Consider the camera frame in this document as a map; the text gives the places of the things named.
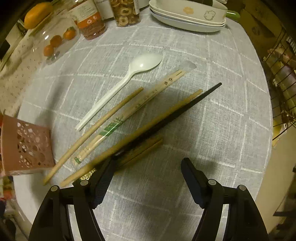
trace white plastic spoon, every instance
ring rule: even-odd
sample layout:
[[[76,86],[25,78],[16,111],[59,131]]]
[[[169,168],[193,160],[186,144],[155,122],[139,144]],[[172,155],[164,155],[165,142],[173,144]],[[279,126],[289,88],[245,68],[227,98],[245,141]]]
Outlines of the white plastic spoon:
[[[118,82],[102,99],[100,99],[92,109],[83,117],[79,124],[75,127],[76,130],[81,130],[82,127],[110,100],[121,90],[131,79],[131,77],[139,72],[147,71],[157,66],[163,59],[161,54],[146,53],[133,59],[129,64],[126,76]]]

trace plate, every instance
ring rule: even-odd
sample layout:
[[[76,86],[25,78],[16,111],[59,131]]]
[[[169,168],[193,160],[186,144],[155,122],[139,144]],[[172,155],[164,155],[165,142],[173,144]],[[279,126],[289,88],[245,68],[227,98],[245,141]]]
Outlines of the plate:
[[[194,31],[194,32],[202,32],[202,33],[213,33],[217,32],[221,29],[224,28],[224,26],[219,26],[219,27],[213,27],[213,26],[204,26],[200,24],[194,24],[194,23],[187,23],[179,20],[174,20],[171,18],[165,18],[163,16],[157,15],[153,12],[152,9],[150,9],[150,13],[152,14],[153,17],[155,17],[157,20],[161,21],[162,23],[165,23],[167,25],[180,28],[180,29],[185,29],[189,31]]]
[[[210,27],[223,27],[226,23],[222,23],[221,25],[214,25],[214,24],[207,24],[207,23],[198,23],[198,22],[194,22],[194,21],[190,21],[190,20],[186,20],[186,19],[183,19],[183,18],[177,18],[177,17],[173,17],[171,15],[168,15],[168,14],[164,14],[164,13],[161,13],[157,10],[155,10],[154,8],[152,8],[150,6],[150,9],[157,15],[159,16],[162,16],[164,18],[170,18],[170,19],[173,19],[173,20],[178,20],[178,21],[182,21],[182,22],[186,22],[186,23],[193,23],[193,24],[199,24],[199,25],[203,25],[203,26],[210,26]]]
[[[194,24],[205,23],[205,24],[209,24],[209,25],[223,25],[223,24],[226,23],[226,19],[222,23],[216,23],[216,22],[210,22],[210,21],[206,21],[206,20],[202,20],[202,19],[191,18],[191,17],[187,17],[187,16],[180,15],[180,14],[177,14],[177,13],[169,12],[169,11],[160,9],[158,7],[158,5],[157,5],[156,0],[150,0],[149,6],[153,10],[156,10],[157,12],[160,12],[162,14],[167,14],[167,15],[169,15],[171,17],[178,18],[178,21],[190,21],[191,23],[194,23]]]

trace yellow fruit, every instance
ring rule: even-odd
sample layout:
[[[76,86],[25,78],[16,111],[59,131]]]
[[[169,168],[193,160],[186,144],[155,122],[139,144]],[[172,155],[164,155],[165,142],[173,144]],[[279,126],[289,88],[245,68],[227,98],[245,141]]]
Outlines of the yellow fruit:
[[[72,38],[74,38],[76,35],[76,30],[73,27],[70,27],[67,29],[66,32],[64,32],[63,37],[66,40],[71,40]]]
[[[25,16],[24,27],[26,29],[35,28],[43,19],[53,12],[50,2],[38,3]]]
[[[59,47],[62,43],[62,37],[60,35],[55,35],[50,40],[50,45],[52,47]]]
[[[47,45],[45,46],[44,50],[43,50],[43,55],[45,57],[51,56],[54,53],[54,47],[52,47],[51,45]]]

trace jar with orange label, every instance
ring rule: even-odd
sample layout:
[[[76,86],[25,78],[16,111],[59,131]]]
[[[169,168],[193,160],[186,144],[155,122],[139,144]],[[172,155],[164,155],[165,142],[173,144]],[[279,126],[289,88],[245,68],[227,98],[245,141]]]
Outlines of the jar with orange label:
[[[109,1],[118,27],[126,27],[141,21],[138,0]]]
[[[75,0],[69,14],[87,40],[102,35],[107,29],[93,0]]]

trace white checkered tablecloth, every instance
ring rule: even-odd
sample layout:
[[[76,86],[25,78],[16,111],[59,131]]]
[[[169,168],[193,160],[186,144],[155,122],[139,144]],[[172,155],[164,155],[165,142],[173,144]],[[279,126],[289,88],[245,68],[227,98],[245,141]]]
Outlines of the white checkered tablecloth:
[[[126,74],[141,53],[162,53],[160,65],[135,75],[83,128],[74,130],[89,109]],[[184,157],[220,184],[244,184],[253,198],[271,153],[271,102],[265,75],[243,28],[227,19],[220,32],[202,34],[163,25],[142,12],[142,21],[117,28],[108,22],[101,37],[83,37],[55,64],[40,69],[25,94],[19,118],[49,126],[55,160],[128,94],[152,86],[182,61],[197,68],[134,114],[87,158],[111,147],[178,101],[218,82],[222,86],[160,132],[164,144],[133,167],[116,174],[103,203],[94,210],[106,240],[191,240],[201,218],[180,170]],[[68,161],[52,179],[59,184],[75,167]],[[42,174],[15,177],[19,205],[33,222],[49,186]],[[70,207],[74,220],[74,208]],[[226,224],[224,207],[217,240]],[[72,223],[76,240],[77,224]]]

